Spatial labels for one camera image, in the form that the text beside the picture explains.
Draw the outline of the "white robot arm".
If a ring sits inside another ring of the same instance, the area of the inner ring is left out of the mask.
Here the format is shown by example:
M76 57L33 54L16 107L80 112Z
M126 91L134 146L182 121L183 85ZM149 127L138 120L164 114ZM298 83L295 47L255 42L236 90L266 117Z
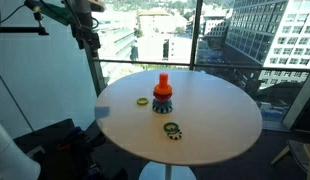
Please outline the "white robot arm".
M100 48L99 36L93 32L93 12L103 13L106 4L103 0L63 0L65 7L70 11L72 35L80 49L90 52L93 58L98 57Z

